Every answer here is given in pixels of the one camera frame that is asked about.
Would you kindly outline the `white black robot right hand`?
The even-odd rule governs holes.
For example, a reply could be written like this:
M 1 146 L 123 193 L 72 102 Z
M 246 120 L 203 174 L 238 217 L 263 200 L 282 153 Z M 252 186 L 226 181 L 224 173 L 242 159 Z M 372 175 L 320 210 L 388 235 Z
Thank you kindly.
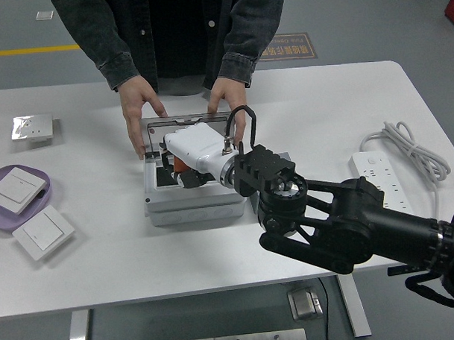
M 164 136 L 160 147 L 181 160 L 188 169 L 171 175 L 185 189 L 204 185 L 211 175 L 228 189 L 233 188 L 233 167 L 239 153 L 229 141 L 203 122 Z

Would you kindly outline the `person's left hand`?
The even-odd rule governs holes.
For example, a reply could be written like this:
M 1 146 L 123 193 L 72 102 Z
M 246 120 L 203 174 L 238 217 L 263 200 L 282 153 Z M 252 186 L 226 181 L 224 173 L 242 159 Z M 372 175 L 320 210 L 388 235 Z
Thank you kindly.
M 210 92 L 209 103 L 207 105 L 208 113 L 216 113 L 218 111 L 218 104 L 221 99 L 226 101 L 232 111 L 239 106 L 246 105 L 245 84 L 241 81 L 218 77 Z M 240 110 L 235 114 L 235 145 L 238 145 L 242 141 L 246 128 L 245 125 L 246 112 Z

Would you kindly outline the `person's right hand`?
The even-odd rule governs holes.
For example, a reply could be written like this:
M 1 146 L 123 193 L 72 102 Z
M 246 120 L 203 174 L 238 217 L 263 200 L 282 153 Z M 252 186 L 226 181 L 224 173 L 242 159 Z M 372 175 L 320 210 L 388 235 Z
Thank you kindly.
M 139 123 L 143 105 L 149 104 L 160 118 L 168 116 L 166 109 L 152 86 L 142 76 L 134 76 L 120 84 L 119 97 L 128 137 L 134 151 L 142 160 L 146 152 Z

